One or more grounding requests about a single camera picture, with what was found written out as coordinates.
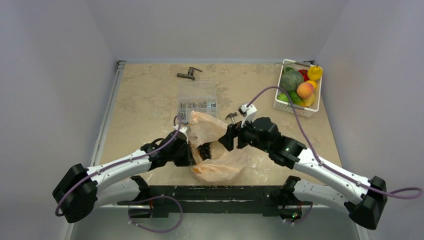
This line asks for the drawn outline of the green orange fake mango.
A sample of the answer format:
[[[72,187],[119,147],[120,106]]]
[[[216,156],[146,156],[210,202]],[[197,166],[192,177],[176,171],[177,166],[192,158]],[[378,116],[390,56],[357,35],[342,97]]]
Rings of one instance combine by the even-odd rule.
[[[288,94],[295,105],[301,107],[306,106],[305,101],[295,91],[289,91]]]

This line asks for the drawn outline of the clear plastic screw organizer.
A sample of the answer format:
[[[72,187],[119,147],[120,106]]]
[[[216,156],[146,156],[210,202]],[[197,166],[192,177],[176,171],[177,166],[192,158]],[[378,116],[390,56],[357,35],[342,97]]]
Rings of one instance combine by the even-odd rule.
[[[205,113],[217,118],[216,82],[212,79],[179,82],[176,111],[184,125],[189,123],[192,111]]]

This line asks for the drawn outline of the red fake apple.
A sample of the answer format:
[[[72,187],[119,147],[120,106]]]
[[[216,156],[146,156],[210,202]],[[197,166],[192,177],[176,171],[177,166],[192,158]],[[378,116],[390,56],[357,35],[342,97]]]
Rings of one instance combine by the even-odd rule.
[[[304,81],[308,81],[309,77],[308,77],[308,70],[306,69],[299,69],[298,72],[303,76]]]

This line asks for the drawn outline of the yellow fake fruit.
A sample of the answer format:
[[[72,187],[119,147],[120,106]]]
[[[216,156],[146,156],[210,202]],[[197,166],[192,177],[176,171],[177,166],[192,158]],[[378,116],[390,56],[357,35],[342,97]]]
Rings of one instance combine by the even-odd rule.
[[[323,75],[323,68],[319,65],[311,65],[307,71],[307,77],[311,81],[320,80]]]

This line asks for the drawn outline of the black fake grapes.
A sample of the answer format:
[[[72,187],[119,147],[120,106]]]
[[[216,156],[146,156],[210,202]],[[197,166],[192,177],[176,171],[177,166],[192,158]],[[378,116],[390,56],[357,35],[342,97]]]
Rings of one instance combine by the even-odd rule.
[[[211,159],[212,153],[211,153],[211,143],[206,142],[200,146],[197,147],[197,152],[200,156],[200,158],[204,160]]]

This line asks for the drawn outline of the white plastic basket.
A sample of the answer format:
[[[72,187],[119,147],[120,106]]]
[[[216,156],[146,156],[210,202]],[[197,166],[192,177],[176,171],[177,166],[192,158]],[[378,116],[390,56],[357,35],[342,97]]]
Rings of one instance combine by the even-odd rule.
[[[287,58],[284,59],[281,64],[278,85],[282,82],[281,77],[283,76],[286,68],[292,68],[296,71],[299,71],[299,70],[308,71],[310,67],[314,67],[314,65],[311,64],[310,62],[299,62],[299,61],[295,61],[295,60],[287,59]],[[321,99],[322,78],[317,80],[316,84],[317,86],[313,93],[315,98],[310,105],[308,105],[309,103],[307,103],[306,106],[303,106],[294,102],[293,107],[295,108],[298,115],[304,116],[304,117],[311,117],[320,110],[321,103],[322,103],[322,99]],[[276,89],[274,99],[273,99],[273,107],[278,110],[293,113],[294,109],[292,108],[290,102],[283,101],[282,100],[283,97],[279,99],[280,94],[283,94],[283,92],[279,89]]]

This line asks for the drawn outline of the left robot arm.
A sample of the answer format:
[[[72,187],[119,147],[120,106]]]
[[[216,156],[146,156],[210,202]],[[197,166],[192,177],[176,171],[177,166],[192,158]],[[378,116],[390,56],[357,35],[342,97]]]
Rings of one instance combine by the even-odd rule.
[[[168,162],[177,167],[193,165],[189,132],[188,127],[174,130],[160,139],[160,143],[146,143],[133,153],[106,164],[73,165],[52,192],[57,203],[54,214],[65,217],[68,223],[76,223],[94,209],[114,202],[146,203],[148,189],[138,185],[132,177],[161,168]]]

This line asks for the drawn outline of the orange plastic bag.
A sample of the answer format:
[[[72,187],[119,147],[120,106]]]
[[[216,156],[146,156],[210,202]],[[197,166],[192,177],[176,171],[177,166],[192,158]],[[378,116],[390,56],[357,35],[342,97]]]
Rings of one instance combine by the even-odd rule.
[[[191,153],[195,160],[191,172],[201,182],[227,185],[234,182],[251,163],[246,150],[234,148],[228,151],[218,142],[227,131],[228,124],[224,121],[193,110],[190,112],[188,126]],[[207,143],[210,144],[210,158],[202,157],[198,150],[198,147]]]

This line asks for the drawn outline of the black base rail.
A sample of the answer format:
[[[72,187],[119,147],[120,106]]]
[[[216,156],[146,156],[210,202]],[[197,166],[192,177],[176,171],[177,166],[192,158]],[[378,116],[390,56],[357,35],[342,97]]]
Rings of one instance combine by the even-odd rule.
[[[261,214],[295,221],[303,216],[302,206],[288,190],[278,185],[208,186],[151,185],[133,200],[123,200],[133,218],[166,218],[170,213]]]

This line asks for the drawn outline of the green fake melon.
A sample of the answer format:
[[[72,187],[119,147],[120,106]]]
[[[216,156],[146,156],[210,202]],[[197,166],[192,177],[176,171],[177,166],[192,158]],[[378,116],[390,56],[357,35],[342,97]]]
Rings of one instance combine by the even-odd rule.
[[[298,86],[303,82],[303,75],[298,71],[291,70],[282,74],[280,77],[279,86],[287,92],[296,91]]]

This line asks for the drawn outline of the orange fake fruit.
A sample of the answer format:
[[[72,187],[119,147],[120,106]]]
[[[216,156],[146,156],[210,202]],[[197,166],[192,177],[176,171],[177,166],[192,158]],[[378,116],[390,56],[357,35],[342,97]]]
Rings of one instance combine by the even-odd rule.
[[[313,88],[316,90],[317,89],[317,82],[313,81],[313,80],[307,80],[306,83],[309,83],[313,86]]]

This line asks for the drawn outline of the green fake pear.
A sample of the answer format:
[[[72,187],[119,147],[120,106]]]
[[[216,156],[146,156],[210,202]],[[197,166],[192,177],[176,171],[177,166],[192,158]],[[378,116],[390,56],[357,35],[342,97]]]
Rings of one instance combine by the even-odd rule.
[[[277,96],[277,100],[281,101],[281,102],[286,102],[289,103],[290,99],[289,99],[289,95],[285,94],[285,93],[281,93]]]

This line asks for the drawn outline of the fake peach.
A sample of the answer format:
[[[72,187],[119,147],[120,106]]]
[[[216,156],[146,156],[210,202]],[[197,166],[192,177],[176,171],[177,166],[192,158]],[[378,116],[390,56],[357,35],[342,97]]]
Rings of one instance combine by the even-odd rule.
[[[301,99],[308,99],[314,92],[315,85],[307,81],[301,83],[296,89],[296,93]]]

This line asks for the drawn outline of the small black hammer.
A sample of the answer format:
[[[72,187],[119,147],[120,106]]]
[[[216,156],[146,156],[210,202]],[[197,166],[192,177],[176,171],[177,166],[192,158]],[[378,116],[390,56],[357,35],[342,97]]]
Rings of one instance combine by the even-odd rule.
[[[232,113],[229,113],[226,117],[225,117],[225,119],[227,120],[227,119],[230,119],[231,120],[231,122],[233,123],[233,124],[235,124],[236,123],[236,121],[235,121],[235,117],[238,115],[238,113],[237,112],[232,112]]]

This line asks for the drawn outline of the yellow fake lemon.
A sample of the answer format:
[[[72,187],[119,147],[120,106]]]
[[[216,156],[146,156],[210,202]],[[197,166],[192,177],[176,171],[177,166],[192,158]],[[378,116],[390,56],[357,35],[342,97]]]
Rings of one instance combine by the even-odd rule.
[[[311,107],[314,104],[315,99],[316,99],[316,96],[314,93],[312,93],[308,98],[303,99],[304,107],[306,108]]]

